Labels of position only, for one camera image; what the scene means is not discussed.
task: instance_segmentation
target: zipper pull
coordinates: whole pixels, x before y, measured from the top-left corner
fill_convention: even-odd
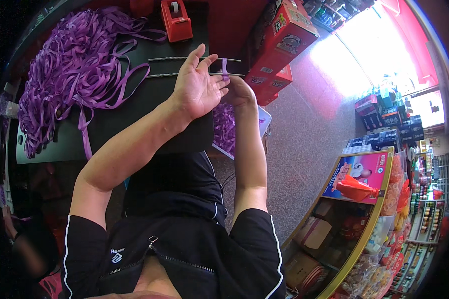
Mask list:
[[[148,247],[150,249],[153,249],[152,248],[153,247],[153,243],[156,242],[156,240],[158,240],[158,237],[153,235],[153,236],[149,237],[148,240],[150,241],[150,244],[148,245]]]

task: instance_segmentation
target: black t-shirt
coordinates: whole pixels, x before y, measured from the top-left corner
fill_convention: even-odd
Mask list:
[[[62,268],[65,298],[131,293],[147,255],[156,255],[183,299],[284,298],[282,258],[272,216],[240,213],[230,234],[195,217],[127,217],[110,235],[69,216]]]

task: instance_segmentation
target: black table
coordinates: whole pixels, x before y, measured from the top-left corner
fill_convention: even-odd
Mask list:
[[[147,62],[149,58],[188,56],[199,44],[208,44],[207,13],[202,10],[192,11],[188,9],[187,11],[192,19],[193,38],[173,44],[169,43],[168,40],[158,43],[136,38],[138,45],[134,50],[126,54],[130,57],[130,69]],[[164,30],[160,16],[151,16],[150,20],[155,20],[154,22],[150,22],[150,28]],[[129,36],[120,36],[117,39],[117,43],[129,39],[131,39]],[[206,49],[205,53],[205,56],[207,55],[209,55],[208,49]],[[123,59],[121,62],[123,74],[128,63]],[[150,62],[151,69],[149,74],[178,73],[183,62],[183,60]],[[137,86],[145,72],[146,68],[142,68],[133,73],[128,79],[125,96],[129,95]],[[165,101],[173,92],[175,81],[175,76],[147,78],[136,89],[135,93],[118,108],[114,110],[96,109],[95,117],[88,125],[92,152],[95,153],[114,135]],[[17,163],[26,164],[86,159],[82,134],[78,129],[78,115],[79,109],[78,107],[74,107],[66,120],[58,121],[56,123],[54,142],[48,143],[33,159],[26,157],[23,151],[25,136],[18,129],[17,140],[14,139],[11,141],[17,141]],[[204,151],[213,142],[213,134],[213,116],[210,112],[194,120],[182,133],[164,144],[157,153]]]

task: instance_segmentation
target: white piping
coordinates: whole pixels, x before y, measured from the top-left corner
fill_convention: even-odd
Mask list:
[[[204,152],[204,155],[206,156],[206,159],[208,159],[211,169],[213,170],[213,176],[216,178],[215,169],[213,168],[213,164],[211,163],[210,158],[208,157],[208,154],[206,152]],[[221,192],[221,190],[223,189],[223,186],[220,182],[218,182],[218,184],[220,184],[221,204],[225,204],[225,201],[223,200],[223,193]]]
[[[68,227],[70,226],[70,215],[68,215],[68,224],[66,224],[66,230],[65,230],[65,257],[63,258],[63,268],[65,269],[65,277],[63,278],[63,282],[65,283],[66,288],[70,291],[70,296],[68,297],[68,299],[72,298],[73,292],[72,289],[70,289],[70,287],[68,286],[68,284],[66,283],[66,278],[68,277],[68,270],[66,269],[66,257],[68,256]]]
[[[276,231],[274,229],[273,216],[272,215],[270,215],[270,216],[271,216],[271,226],[273,227],[273,235],[274,235],[274,238],[276,239],[276,244],[277,244],[277,248],[278,248],[278,255],[280,257],[280,263],[278,264],[278,274],[280,275],[280,281],[278,281],[278,284],[274,287],[274,289],[272,289],[269,292],[269,294],[264,299],[268,299],[279,288],[279,286],[281,285],[281,283],[283,281],[283,274],[280,271],[281,264],[283,262],[282,257],[281,257],[280,243],[278,241],[278,237],[276,236]]]
[[[216,214],[218,213],[218,207],[216,206],[216,201],[215,201],[215,215],[213,216],[212,219],[214,219],[216,217]]]

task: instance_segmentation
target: tiled floor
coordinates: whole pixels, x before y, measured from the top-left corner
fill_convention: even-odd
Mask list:
[[[308,211],[347,140],[365,134],[355,116],[354,95],[370,83],[339,39],[325,31],[320,33],[321,38],[291,63],[293,83],[266,107],[272,115],[268,209],[281,242]],[[222,183],[234,172],[230,159],[212,159],[212,163]],[[72,194],[83,165],[55,165],[65,193]],[[106,214],[108,227],[120,218],[124,191],[122,184],[112,193]],[[223,195],[230,215],[228,230],[233,196],[234,180],[225,186]]]

